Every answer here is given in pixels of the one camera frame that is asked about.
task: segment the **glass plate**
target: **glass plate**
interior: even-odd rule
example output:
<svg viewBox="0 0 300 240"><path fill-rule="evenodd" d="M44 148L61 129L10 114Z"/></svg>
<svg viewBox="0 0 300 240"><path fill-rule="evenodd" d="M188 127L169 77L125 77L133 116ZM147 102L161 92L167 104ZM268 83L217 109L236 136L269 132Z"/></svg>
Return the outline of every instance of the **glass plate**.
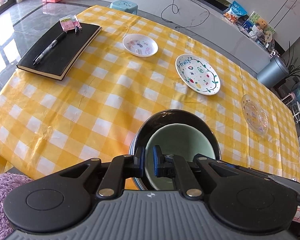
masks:
<svg viewBox="0 0 300 240"><path fill-rule="evenodd" d="M258 100L254 96L244 95L241 107L249 127L254 132L265 135L268 131L268 117Z"/></svg>

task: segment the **table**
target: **table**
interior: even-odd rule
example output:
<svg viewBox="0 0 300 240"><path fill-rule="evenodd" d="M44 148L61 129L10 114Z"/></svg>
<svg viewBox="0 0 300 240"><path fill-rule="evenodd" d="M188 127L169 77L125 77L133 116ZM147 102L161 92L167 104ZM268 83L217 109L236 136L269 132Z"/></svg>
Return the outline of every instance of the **table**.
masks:
<svg viewBox="0 0 300 240"><path fill-rule="evenodd" d="M208 124L223 160L300 181L292 114L246 71L190 37L139 16L93 6L78 18L103 30L63 81L16 70L0 92L0 172L13 165L37 179L92 157L109 162L128 153L152 114L178 108ZM152 37L158 52L147 58L131 55L122 44L130 33ZM202 57L217 71L221 89L216 95L198 94L182 82L175 60L184 53ZM248 128L240 103L244 94L254 95L267 112L264 137ZM132 180L126 186L135 188Z"/></svg>

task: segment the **black notebook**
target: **black notebook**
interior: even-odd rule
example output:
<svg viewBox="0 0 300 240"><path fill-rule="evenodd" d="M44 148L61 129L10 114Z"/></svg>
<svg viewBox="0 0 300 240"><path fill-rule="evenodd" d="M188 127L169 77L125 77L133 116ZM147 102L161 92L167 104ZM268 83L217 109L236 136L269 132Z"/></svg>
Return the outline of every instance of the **black notebook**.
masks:
<svg viewBox="0 0 300 240"><path fill-rule="evenodd" d="M101 31L101 27L93 24L80 23L82 32L74 30L58 42L42 60L33 65L33 60L47 48L62 32L60 22L53 25L20 59L17 67L32 73L62 80L73 63Z"/></svg>

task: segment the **purple fur cushion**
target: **purple fur cushion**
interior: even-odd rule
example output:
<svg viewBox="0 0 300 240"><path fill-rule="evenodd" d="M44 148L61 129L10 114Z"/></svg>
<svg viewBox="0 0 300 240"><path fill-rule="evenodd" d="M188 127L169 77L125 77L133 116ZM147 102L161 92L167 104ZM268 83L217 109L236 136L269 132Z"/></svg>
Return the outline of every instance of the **purple fur cushion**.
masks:
<svg viewBox="0 0 300 240"><path fill-rule="evenodd" d="M11 173L0 174L0 240L6 238L13 231L3 212L4 199L10 191L31 181L33 181L33 179L25 175Z"/></svg>

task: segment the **gray trash can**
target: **gray trash can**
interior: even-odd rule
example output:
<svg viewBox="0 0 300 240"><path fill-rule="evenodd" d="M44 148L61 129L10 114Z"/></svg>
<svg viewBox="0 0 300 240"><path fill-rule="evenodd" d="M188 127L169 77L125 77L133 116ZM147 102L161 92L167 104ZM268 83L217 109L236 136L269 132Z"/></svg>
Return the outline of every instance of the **gray trash can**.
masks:
<svg viewBox="0 0 300 240"><path fill-rule="evenodd" d="M270 89L288 74L289 71L282 59L273 57L270 63L257 74L257 80Z"/></svg>

